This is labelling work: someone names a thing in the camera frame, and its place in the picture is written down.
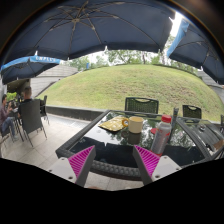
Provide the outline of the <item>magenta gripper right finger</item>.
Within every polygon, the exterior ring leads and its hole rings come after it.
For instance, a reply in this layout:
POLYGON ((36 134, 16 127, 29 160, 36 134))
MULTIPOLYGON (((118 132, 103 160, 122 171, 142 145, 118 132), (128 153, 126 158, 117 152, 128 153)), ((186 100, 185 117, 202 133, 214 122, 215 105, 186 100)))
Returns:
POLYGON ((138 145, 133 146, 133 157, 144 185, 181 170, 181 167, 169 156, 158 156, 138 145))

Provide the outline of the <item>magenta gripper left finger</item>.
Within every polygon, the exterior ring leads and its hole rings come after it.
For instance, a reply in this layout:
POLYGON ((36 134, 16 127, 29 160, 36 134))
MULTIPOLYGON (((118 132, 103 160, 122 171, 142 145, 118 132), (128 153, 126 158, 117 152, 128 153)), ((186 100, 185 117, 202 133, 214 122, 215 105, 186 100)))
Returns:
POLYGON ((87 147, 69 158, 61 157, 48 172, 83 187, 95 156, 95 146, 87 147))

